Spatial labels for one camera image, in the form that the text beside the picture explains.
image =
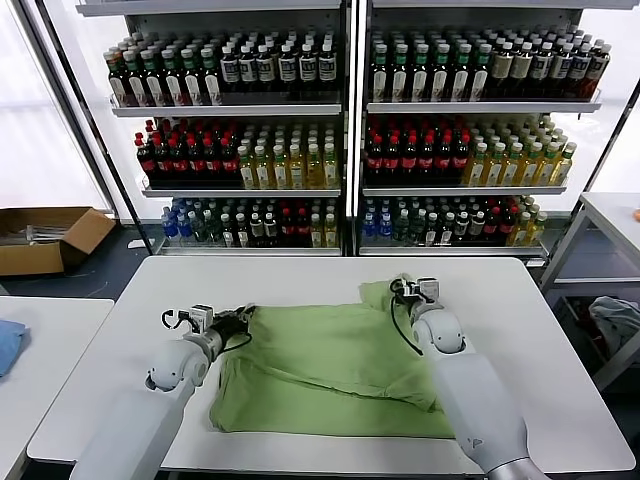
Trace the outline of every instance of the dark bottle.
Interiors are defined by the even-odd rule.
[[[216,60],[213,56],[213,50],[210,48],[203,48],[200,50],[202,56],[204,78],[204,88],[206,88],[206,95],[204,96],[208,105],[220,105],[220,73]]]
[[[551,42],[545,42],[542,44],[540,51],[533,56],[528,78],[525,82],[524,98],[542,98],[544,96],[544,86],[553,62],[552,47],[553,44]]]
[[[436,56],[436,64],[431,70],[429,79],[429,92],[432,102],[441,102],[444,100],[445,86],[447,83],[447,63],[449,62],[449,45],[446,43],[438,44],[438,54]]]
[[[469,54],[471,53],[471,45],[463,43],[458,49],[458,57],[456,63],[451,67],[447,75],[448,86],[446,87],[446,98],[451,98],[452,102],[461,102],[464,100],[464,94],[469,81]]]
[[[567,73],[569,73],[571,63],[573,62],[572,48],[573,45],[571,43],[565,43],[562,47],[562,53],[557,53],[553,56],[551,70],[549,71],[549,77],[545,84],[545,97],[562,97],[564,81],[567,78]]]
[[[591,44],[583,43],[580,52],[575,54],[571,62],[571,68],[567,73],[567,78],[563,84],[564,98],[578,98],[580,96],[580,85],[591,63]]]
[[[421,102],[424,95],[424,89],[427,85],[427,55],[429,53],[429,46],[420,43],[416,47],[416,60],[413,66],[413,79],[411,85],[411,101]]]
[[[387,88],[387,46],[376,45],[375,63],[371,67],[370,77],[372,102],[384,102]]]
[[[518,49],[518,53],[511,64],[509,82],[507,84],[508,98],[521,98],[524,95],[524,84],[529,74],[532,60],[531,43],[524,42]]]
[[[503,98],[506,94],[506,87],[509,83],[509,71],[513,63],[512,46],[511,42],[504,42],[502,49],[496,52],[493,57],[489,87],[487,89],[488,98]]]

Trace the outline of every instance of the bottle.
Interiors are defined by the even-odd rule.
[[[504,150],[506,146],[502,142],[497,142],[493,147],[493,154],[484,166],[480,185],[495,187],[502,172],[504,164]]]
[[[544,233],[545,222],[547,221],[547,214],[540,212],[537,218],[533,222],[529,222],[529,228],[527,229],[527,235],[524,239],[524,244],[527,246],[536,246],[540,244],[540,237]]]
[[[576,148],[578,148],[578,145],[576,145],[574,142],[567,143],[564,151],[562,152],[560,161],[557,163],[553,173],[551,174],[551,181],[549,182],[550,185],[556,187],[562,186],[565,179],[567,178],[569,169],[573,165],[573,160],[571,158],[573,157]]]
[[[478,102],[484,96],[484,87],[489,76],[489,59],[491,58],[491,45],[484,43],[478,50],[478,58],[473,69],[469,85],[469,101]]]
[[[470,162],[467,163],[465,174],[462,178],[461,185],[468,187],[477,187],[480,185],[482,171],[484,169],[485,157],[487,152],[487,144],[480,142],[476,145],[475,153]]]
[[[424,43],[416,47],[416,59],[413,66],[413,82],[411,86],[411,101],[421,102],[424,88],[427,84],[427,53],[429,46]]]
[[[512,230],[511,234],[507,237],[506,246],[508,247],[522,247],[524,246],[524,239],[527,235],[527,228],[529,226],[529,220],[531,220],[531,214],[529,212],[522,212],[520,218]]]
[[[431,70],[431,84],[429,85],[430,98],[432,102],[441,102],[444,98],[445,85],[447,82],[447,63],[449,61],[449,45],[438,44],[438,55],[436,65]]]
[[[463,43],[458,49],[458,58],[455,65],[447,75],[449,85],[446,87],[446,98],[451,98],[452,102],[461,102],[464,100],[464,94],[467,89],[467,80],[469,78],[469,54],[471,53],[471,45]]]
[[[522,144],[520,142],[514,142],[511,145],[509,155],[505,156],[504,165],[500,177],[498,178],[498,185],[501,187],[513,186],[518,167],[522,163]]]

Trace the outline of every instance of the yellow bottle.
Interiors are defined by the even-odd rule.
[[[556,165],[556,168],[551,175],[551,185],[559,187],[564,183],[567,178],[567,174],[569,173],[569,169],[573,165],[571,157],[573,157],[576,148],[578,148],[578,145],[574,142],[567,143],[564,152],[561,154],[561,160],[558,162],[558,165]]]
[[[538,170],[540,164],[540,155],[542,153],[542,144],[533,142],[529,153],[522,159],[520,167],[516,172],[514,184],[518,187],[530,187],[533,184],[533,176]]]
[[[522,212],[520,214],[516,227],[507,237],[506,245],[508,247],[522,247],[524,245],[524,239],[527,236],[527,228],[529,227],[529,220],[531,220],[531,214],[529,212]]]
[[[489,161],[485,162],[480,185],[495,187],[498,184],[498,178],[500,178],[500,172],[502,172],[504,162],[504,149],[504,143],[498,142],[495,144],[493,154],[489,158]]]
[[[324,189],[322,159],[316,143],[309,145],[309,153],[307,154],[307,186],[311,190]]]
[[[500,178],[498,178],[498,184],[501,187],[513,186],[513,180],[521,162],[522,144],[520,142],[514,142],[513,145],[511,145],[509,155],[505,156],[504,167],[500,174]]]
[[[540,212],[533,224],[529,225],[527,235],[524,238],[524,244],[532,247],[540,244],[540,237],[544,232],[544,223],[547,221],[547,214]]]
[[[338,246],[336,216],[333,213],[327,213],[324,219],[324,245],[327,248],[335,248]]]
[[[478,143],[476,145],[475,154],[465,169],[462,185],[466,185],[468,187],[477,187],[480,185],[480,178],[482,177],[482,170],[484,169],[486,156],[487,144],[484,142]]]
[[[324,145],[324,180],[327,188],[339,188],[338,162],[333,143]]]
[[[558,154],[559,145],[556,142],[551,142],[547,147],[547,150],[544,154],[544,158],[536,173],[533,177],[533,185],[538,187],[546,187],[549,185],[549,180],[551,180],[551,174],[553,173],[553,169],[556,166],[556,155]]]

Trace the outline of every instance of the beverage bottle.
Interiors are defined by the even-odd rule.
[[[580,86],[586,76],[591,63],[591,44],[583,43],[580,51],[573,56],[571,68],[567,73],[567,78],[563,84],[564,98],[579,98]]]
[[[571,158],[573,157],[576,148],[578,148],[578,146],[574,142],[567,143],[564,151],[562,152],[560,161],[551,174],[551,181],[549,182],[550,185],[557,187],[562,186],[567,178],[569,169],[573,165],[573,160]]]
[[[431,70],[429,92],[432,102],[441,102],[444,98],[447,82],[447,63],[449,62],[449,45],[438,44],[436,64]]]
[[[447,247],[451,245],[455,218],[456,216],[453,214],[453,212],[447,212],[444,214],[444,221],[440,226],[441,247]]]
[[[371,68],[371,99],[383,102],[387,84],[387,46],[376,45],[375,62]]]
[[[391,101],[402,102],[407,83],[407,51],[404,43],[396,45],[396,58],[391,71]]]
[[[424,88],[427,84],[427,54],[429,46],[424,43],[416,47],[416,59],[413,66],[413,82],[411,87],[411,101],[421,102]]]
[[[487,98],[504,98],[506,87],[509,83],[509,72],[513,63],[513,52],[511,42],[504,42],[502,48],[493,57],[489,86],[487,88]]]
[[[522,212],[520,214],[520,218],[518,219],[515,228],[507,237],[506,245],[508,247],[522,247],[524,245],[529,220],[531,220],[531,214],[529,212]]]
[[[506,145],[502,142],[497,142],[493,147],[493,153],[487,162],[487,165],[483,168],[482,178],[480,179],[480,185],[487,187],[495,187],[498,184],[498,179],[502,172],[504,164],[504,150]]]
[[[545,222],[547,221],[547,214],[540,212],[537,218],[533,222],[529,222],[527,229],[527,235],[524,239],[524,244],[528,246],[536,246],[540,244],[540,237],[544,233]]]
[[[469,228],[467,229],[467,234],[469,236],[469,241],[477,241],[482,234],[482,230],[484,229],[485,224],[485,215],[484,212],[478,211],[475,215],[471,217],[471,221],[469,223]]]
[[[509,155],[504,157],[504,164],[500,177],[498,178],[498,185],[501,187],[513,186],[518,167],[522,163],[522,144],[520,142],[514,142],[511,144]]]
[[[591,63],[589,64],[589,68],[587,69],[587,73],[580,83],[578,93],[578,96],[580,98],[589,100],[595,93],[596,88],[598,87],[598,83],[600,82],[604,71],[609,65],[609,61],[611,60],[611,56],[609,55],[610,51],[611,45],[604,44],[599,51],[596,50],[596,52],[594,52],[594,55],[591,58]]]
[[[566,43],[562,46],[562,52],[556,53],[551,63],[551,70],[545,85],[545,97],[561,98],[567,73],[573,63],[573,44]]]
[[[456,63],[451,67],[447,75],[448,85],[445,87],[445,98],[451,98],[452,102],[461,102],[464,100],[464,94],[467,89],[467,81],[469,78],[469,54],[471,53],[471,45],[463,43],[458,49],[458,57]]]

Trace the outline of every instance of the bottle label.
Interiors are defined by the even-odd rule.
[[[513,65],[511,65],[511,72],[509,76],[511,78],[527,78],[529,73],[529,67],[531,66],[531,57],[516,56],[513,59]]]
[[[273,82],[276,79],[276,72],[273,66],[273,58],[258,58],[258,78],[261,82]]]
[[[393,74],[393,92],[391,95],[392,102],[401,102],[404,96],[404,84],[407,80],[405,72],[396,72]]]
[[[242,175],[242,181],[244,182],[244,188],[247,190],[253,190],[255,185],[253,183],[253,173],[251,168],[243,167],[240,169],[240,175]]]
[[[233,234],[231,232],[222,232],[222,237],[227,248],[233,247]]]
[[[147,77],[147,85],[153,97],[156,107],[164,107],[164,94],[160,88],[160,81],[157,77]]]
[[[467,85],[468,77],[469,73],[467,72],[461,71],[456,73],[456,76],[453,78],[453,90],[451,90],[452,102],[462,101],[462,95],[464,94],[464,87]]]
[[[513,57],[505,55],[496,55],[493,59],[493,67],[491,68],[491,76],[493,78],[503,79],[509,76]]]
[[[282,166],[276,166],[274,168],[276,172],[276,185],[278,190],[283,190],[287,188],[287,172],[286,169]]]
[[[479,163],[473,166],[471,169],[471,176],[469,177],[469,186],[477,187],[480,182],[480,177],[482,176],[482,170],[484,169],[484,165]]]
[[[447,72],[436,72],[433,76],[433,86],[431,88],[431,101],[439,102],[442,100],[444,92],[444,84],[447,80]]]
[[[589,80],[600,80],[600,77],[602,77],[604,69],[607,68],[608,64],[608,58],[593,57],[585,76]]]
[[[318,66],[320,69],[320,81],[332,82],[336,79],[336,59],[323,58],[318,59]]]
[[[240,81],[240,68],[237,60],[220,60],[222,79],[226,83],[238,83]]]
[[[180,82],[178,79],[172,75],[166,77],[167,86],[169,87],[169,92],[171,92],[171,98],[173,98],[173,103],[176,105],[184,105],[182,101],[182,92],[180,91]]]
[[[204,77],[204,83],[207,84],[207,92],[209,92],[211,105],[220,105],[220,85],[218,84],[218,78],[215,75],[207,75]]]
[[[518,165],[515,163],[507,165],[507,168],[504,169],[504,176],[502,177],[501,185],[503,187],[510,187],[513,185],[513,177],[516,174],[516,170],[518,170]]]
[[[533,176],[538,169],[538,165],[532,163],[531,165],[527,165],[527,168],[524,169],[524,173],[522,174],[522,180],[520,180],[521,187],[530,187],[531,181],[533,180]]]
[[[318,64],[315,57],[300,58],[300,78],[303,82],[314,82],[318,77]]]
[[[573,57],[573,62],[571,63],[571,69],[567,76],[572,80],[582,80],[587,73],[587,68],[589,67],[589,62],[591,61],[591,57]]]
[[[413,87],[411,88],[411,101],[420,102],[424,93],[424,86],[427,83],[427,72],[416,72],[413,76]]]
[[[120,81],[119,78],[110,78],[109,83],[111,84],[113,93],[115,93],[116,95],[116,100],[118,100],[118,105],[123,107],[125,105],[125,97],[127,94],[124,91],[122,82]]]
[[[191,103],[196,106],[202,105],[202,95],[200,94],[198,79],[193,75],[187,75],[184,77],[184,82],[187,84]]]
[[[296,59],[295,58],[280,58],[280,80],[283,82],[295,82],[296,81]]]
[[[387,83],[386,72],[376,72],[373,75],[373,101],[382,102],[384,100],[384,88]]]
[[[136,100],[138,105],[143,107],[147,103],[147,94],[144,91],[144,87],[142,86],[142,81],[138,77],[129,78],[129,85],[131,85],[131,90],[133,90],[133,94],[136,96]]]
[[[313,246],[313,248],[322,247],[322,233],[311,232],[311,245]]]
[[[484,90],[484,84],[487,81],[489,74],[484,70],[476,72],[473,76],[473,84],[471,85],[471,93],[469,94],[470,102],[477,102],[482,97],[482,91]]]
[[[492,165],[489,169],[489,175],[487,176],[487,187],[495,187],[498,183],[498,176],[500,176],[500,170],[502,169],[502,164],[497,163]]]

